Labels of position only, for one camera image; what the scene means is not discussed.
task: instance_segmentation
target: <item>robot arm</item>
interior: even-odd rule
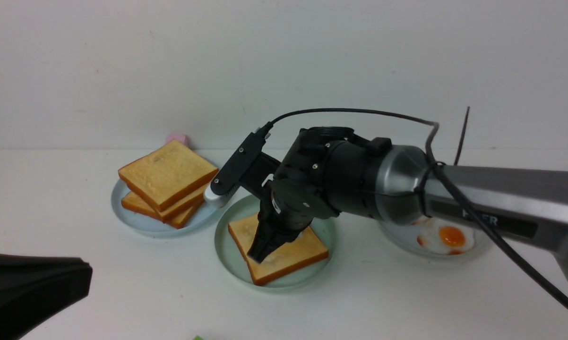
[[[258,231],[248,253],[261,262],[294,241],[313,218],[353,213],[409,224],[423,214],[477,228],[442,183],[425,153],[366,140],[348,127],[301,129],[282,163],[250,134],[207,188],[223,206],[238,186],[261,200]],[[547,249],[568,279],[568,172],[445,166],[448,178],[501,235]],[[272,181],[266,181],[273,174]]]

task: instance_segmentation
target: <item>black cable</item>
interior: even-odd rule
[[[454,158],[454,165],[458,165],[458,161],[461,159],[461,151],[463,150],[463,143],[465,142],[465,133],[467,132],[467,122],[469,120],[469,111],[471,111],[471,106],[467,106],[467,113],[465,114],[465,122],[463,123],[461,140],[458,141],[458,148],[456,149],[456,157]]]
[[[433,142],[433,138],[437,134],[439,129],[439,123],[431,122],[429,120],[424,120],[421,118],[415,118],[411,116],[406,116],[404,114],[392,113],[392,112],[385,112],[381,110],[364,110],[364,109],[350,109],[350,108],[317,108],[317,109],[309,109],[309,110],[296,110],[293,112],[289,112],[287,114],[283,114],[271,122],[268,122],[264,127],[262,127],[262,133],[267,134],[267,131],[273,127],[273,125],[284,118],[288,118],[291,116],[297,116],[299,114],[306,114],[306,113],[313,113],[313,112],[355,112],[355,113],[367,113],[367,114],[377,114],[380,116],[388,116],[394,118],[401,118],[405,120],[410,120],[412,122],[421,123],[424,125],[429,125],[432,127],[429,135],[427,136],[427,140],[425,142],[425,151],[427,155],[427,161],[429,162],[429,167],[432,167],[433,175],[442,183],[442,185],[448,190],[450,195],[456,200],[461,208],[463,208],[468,215],[472,218],[474,222],[478,224],[478,226],[485,232],[488,237],[492,239],[495,245],[498,246],[517,266],[519,266],[528,276],[532,278],[539,286],[541,286],[545,291],[547,291],[554,299],[556,299],[559,303],[561,303],[565,308],[568,310],[568,297],[563,294],[558,288],[556,288],[552,283],[549,282],[542,274],[540,274],[532,265],[530,265],[520,254],[518,254],[509,244],[494,230],[491,226],[483,222],[479,214],[473,208],[472,203],[470,200],[461,192],[454,183],[446,176],[444,171],[442,170],[442,166],[438,166],[437,162],[435,161],[435,157],[433,156],[433,150],[431,149],[431,143]],[[461,141],[459,144],[459,151],[457,151],[456,157],[460,156],[460,149],[463,145],[464,140],[464,131],[467,127],[467,118],[468,118],[469,109],[467,108],[467,113],[465,114],[465,123],[463,127],[463,134],[461,135]]]
[[[433,171],[433,168],[435,168],[438,165],[446,165],[443,161],[438,161],[436,163],[433,163],[431,165],[429,165],[429,167],[427,168],[427,170],[425,171],[425,173],[422,175],[421,181],[418,182],[418,185],[414,188],[414,194],[420,196],[420,200],[418,200],[419,202],[419,206],[421,209],[421,213],[423,215],[425,215],[426,217],[431,218],[431,215],[429,215],[427,213],[427,205],[425,202],[425,185],[427,185],[427,180],[429,179],[429,176],[431,175],[431,172]]]

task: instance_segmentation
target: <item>pink object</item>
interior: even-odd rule
[[[168,143],[168,142],[170,142],[171,140],[174,140],[174,139],[180,141],[181,143],[183,143],[183,145],[185,145],[185,146],[187,146],[187,147],[189,148],[189,137],[187,137],[186,134],[170,133],[170,134],[167,136],[167,138],[166,138],[166,140],[164,141],[164,143],[166,144],[166,143]]]

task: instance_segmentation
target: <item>toast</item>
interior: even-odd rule
[[[247,256],[257,232],[258,215],[247,216],[230,222],[228,230],[236,241],[240,253],[248,265],[252,282],[264,286],[273,280],[328,258],[326,246],[311,227],[307,227],[291,243],[285,243],[269,254],[261,264]]]
[[[216,173],[217,167],[178,140],[118,170],[129,189],[158,212],[208,183]]]
[[[208,187],[208,184],[202,185],[195,191],[192,191],[191,194],[185,196],[184,198],[181,198],[172,206],[165,209],[165,211],[156,211],[158,215],[157,220],[160,220],[162,222],[169,221],[173,217],[179,215],[181,212],[189,209],[189,207],[193,206],[198,201],[204,201],[204,190],[206,189],[206,187]]]
[[[140,213],[141,215],[152,217],[156,220],[160,220],[160,215],[152,209],[141,197],[139,197],[135,192],[129,192],[122,200],[122,207],[124,209],[128,209],[133,211],[134,213]],[[180,230],[185,226],[187,221],[191,219],[191,217],[196,213],[196,211],[204,204],[204,198],[196,199],[193,204],[187,208],[187,210],[179,213],[171,220],[166,221],[169,226],[177,228]]]

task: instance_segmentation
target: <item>white plate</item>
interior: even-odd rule
[[[126,183],[122,180],[116,182],[116,186],[112,191],[112,209],[116,214],[116,217],[120,219],[124,224],[129,226],[134,231],[150,237],[174,237],[182,235],[193,230],[197,230],[204,224],[208,218],[213,216],[217,212],[217,208],[209,205],[208,203],[202,204],[202,206],[196,211],[196,213],[191,217],[191,219],[185,224],[184,228],[177,229],[164,224],[152,217],[141,215],[140,213],[135,213],[133,211],[124,209],[120,200],[124,198],[126,194],[129,193],[129,188]]]
[[[320,241],[322,241],[326,248],[328,248],[329,256],[327,259],[308,265],[307,267],[301,268],[286,276],[282,276],[265,286],[255,286],[252,283],[247,263],[240,254],[236,241],[234,241],[228,232],[227,226],[231,221],[257,213],[258,210],[258,198],[255,196],[246,196],[232,204],[217,223],[217,230],[215,231],[215,250],[217,251],[217,256],[225,269],[241,282],[265,292],[282,292],[292,290],[311,282],[311,280],[316,278],[316,276],[325,269],[336,250],[338,236],[332,218],[329,218],[328,220],[314,218],[311,223],[312,230],[316,233],[317,237],[319,237]]]
[[[457,255],[441,255],[433,253],[423,248],[421,245],[418,244],[418,241],[416,241],[418,233],[424,227],[424,224],[427,220],[428,218],[426,217],[421,218],[418,220],[418,222],[416,222],[416,224],[411,226],[398,226],[396,224],[379,221],[379,226],[381,227],[381,230],[384,232],[384,234],[387,235],[392,241],[394,241],[394,243],[396,243],[402,249],[409,250],[410,252],[413,252],[421,256],[426,256],[429,258],[438,258],[442,260],[461,260],[461,259],[468,260],[469,258],[473,258],[474,256],[483,254],[483,252],[485,252],[485,250],[488,249],[489,246],[491,246],[492,244],[492,241],[489,239],[488,235],[486,235],[481,230],[475,229],[473,231],[475,245],[472,249],[468,250],[467,252]],[[446,224],[450,224],[451,226],[458,225],[454,222],[448,222],[448,221],[446,221]]]

